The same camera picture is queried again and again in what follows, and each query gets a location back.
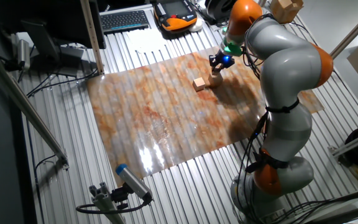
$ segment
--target wooden block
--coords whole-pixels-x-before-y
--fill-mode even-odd
[[[222,84],[223,77],[220,72],[212,72],[209,74],[208,81],[209,81],[209,87],[215,88]]]
[[[303,7],[302,0],[272,0],[270,9],[280,24],[292,22]]]
[[[195,80],[193,80],[193,88],[196,91],[204,90],[205,82],[204,82],[203,78],[196,78]]]

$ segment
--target marble-patterned mat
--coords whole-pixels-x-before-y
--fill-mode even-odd
[[[113,170],[126,163],[134,174],[145,177],[249,137],[265,109],[259,81],[242,58],[221,72],[224,82],[217,89],[195,92],[192,87],[195,78],[208,78],[208,55],[217,50],[87,82]],[[323,109],[310,90],[301,92],[299,99],[311,113]]]

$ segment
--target wooden cube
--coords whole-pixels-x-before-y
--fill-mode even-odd
[[[302,0],[272,0],[270,4],[274,18],[281,24],[292,22],[302,7]]]
[[[193,88],[196,91],[204,90],[205,82],[203,78],[196,78],[195,80],[193,80]]]

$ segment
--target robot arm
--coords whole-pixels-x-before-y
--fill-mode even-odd
[[[245,213],[247,196],[254,195],[251,203],[263,204],[300,190],[313,180],[309,162],[295,157],[309,140],[312,124],[310,112],[297,96],[302,90],[322,85],[333,71],[333,60],[319,47],[289,33],[275,19],[262,16],[262,9],[253,0],[234,4],[220,50],[211,58],[221,58],[222,63],[225,55],[240,56],[244,41],[255,57],[264,60],[260,84],[267,105],[263,119],[268,121],[257,162],[246,169],[253,175],[243,172],[231,187],[234,204]]]

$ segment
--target power cord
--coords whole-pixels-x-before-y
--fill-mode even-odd
[[[301,209],[301,207],[303,207],[305,205],[317,204],[314,208],[312,208],[311,210],[309,210],[302,216],[298,217],[296,220],[293,220],[290,224],[303,223],[313,212],[315,212],[317,209],[319,209],[323,206],[326,206],[326,205],[329,205],[332,203],[336,203],[336,202],[346,202],[346,201],[353,200],[356,198],[358,198],[358,192],[349,194],[349,195],[346,195],[343,197],[339,197],[339,198],[329,199],[329,200],[305,202],[305,203],[299,204],[298,206],[294,207],[290,211],[286,212],[284,214],[284,216],[282,215],[282,218],[278,217],[275,221],[272,222],[272,224],[278,224],[278,223],[282,222],[286,217],[288,217],[289,215],[294,213],[296,210]]]
[[[244,151],[244,156],[242,157],[242,160],[241,160],[241,165],[240,165],[240,171],[239,171],[239,179],[241,177],[241,172],[242,172],[242,166],[244,164],[244,160],[245,160],[245,157],[247,156],[247,162],[246,162],[246,167],[248,167],[249,165],[249,160],[250,160],[250,152],[251,152],[251,147],[252,147],[252,143],[254,142],[254,140],[257,138],[257,136],[262,132],[262,129],[264,127],[264,124],[268,118],[268,113],[265,113],[258,121],[257,125],[256,125],[256,128],[254,130],[254,132],[251,134],[251,137],[249,138],[249,141],[248,141],[248,144],[247,144],[247,147],[245,148],[245,151]],[[258,218],[257,218],[257,215],[256,215],[256,211],[255,211],[255,208],[254,206],[252,205],[252,195],[254,194],[254,192],[252,191],[251,192],[251,198],[250,200],[248,199],[248,196],[247,196],[247,192],[246,192],[246,178],[247,178],[247,172],[246,174],[244,175],[244,180],[243,180],[243,193],[244,193],[244,197],[246,198],[246,204],[247,204],[247,209],[249,210],[249,212],[247,212],[244,207],[242,206],[242,204],[240,203],[240,200],[239,200],[239,194],[238,194],[238,189],[239,189],[239,183],[240,181],[237,182],[237,188],[236,188],[236,194],[237,194],[237,200],[239,202],[239,205],[241,207],[241,209],[244,211],[244,214],[245,216],[247,217],[247,219],[253,221],[254,223],[256,224],[263,224]]]
[[[250,67],[252,69],[252,71],[254,72],[255,76],[260,79],[260,69],[258,68],[258,66],[260,64],[263,63],[260,62],[259,64],[256,64],[256,61],[257,59],[252,59],[251,56],[255,57],[254,55],[252,55],[250,52],[249,52],[249,31],[251,30],[251,28],[253,28],[253,26],[258,23],[259,21],[261,21],[262,19],[265,19],[265,18],[271,18],[271,19],[275,19],[273,14],[271,13],[268,13],[268,14],[264,14],[264,15],[261,15],[260,17],[258,17],[252,24],[251,26],[249,27],[249,29],[246,31],[245,33],[245,37],[244,37],[244,46],[242,47],[242,60],[244,62],[244,65],[247,66],[247,67]]]
[[[151,200],[150,201],[144,201],[142,203],[142,205],[139,205],[138,207],[135,207],[135,208],[128,208],[128,209],[123,209],[123,210],[114,210],[114,211],[106,211],[106,212],[84,209],[84,208],[96,207],[96,205],[94,205],[94,204],[80,205],[80,206],[77,206],[75,208],[75,210],[77,210],[77,212],[81,212],[81,213],[85,213],[85,214],[100,214],[100,215],[102,215],[102,214],[105,214],[105,215],[107,215],[107,214],[121,214],[121,213],[137,211],[137,210],[143,208],[144,206],[148,205],[150,202],[151,202]]]
[[[14,60],[8,60],[2,56],[0,56],[0,60],[4,62],[4,65],[5,65],[5,69],[8,71],[8,72],[11,72],[11,71],[16,71],[16,70],[22,70],[23,67],[24,67],[24,63],[15,63]]]
[[[56,154],[54,154],[54,155],[52,155],[52,156],[50,156],[50,157],[46,157],[45,159],[42,159],[42,160],[35,166],[34,172],[37,171],[38,166],[41,165],[44,161],[46,161],[46,160],[48,160],[48,159],[50,159],[50,158],[53,158],[53,157],[55,157],[55,156],[56,156]]]
[[[34,96],[36,93],[38,93],[40,90],[43,90],[44,88],[49,88],[49,87],[52,87],[52,86],[55,86],[55,85],[61,85],[61,84],[64,84],[64,83],[69,83],[69,82],[75,82],[75,81],[80,81],[80,80],[85,80],[87,78],[93,78],[92,76],[98,71],[98,69],[96,68],[92,73],[90,73],[89,75],[85,75],[84,77],[82,78],[75,78],[73,80],[67,80],[67,81],[64,81],[64,82],[59,82],[59,83],[55,83],[55,84],[50,84],[50,85],[46,85],[46,86],[43,86],[43,87],[40,87],[40,85],[42,85],[48,78],[49,78],[49,75],[48,77],[42,81],[37,87],[35,87],[33,90],[31,90],[28,94],[27,94],[27,97],[31,97],[31,96]]]

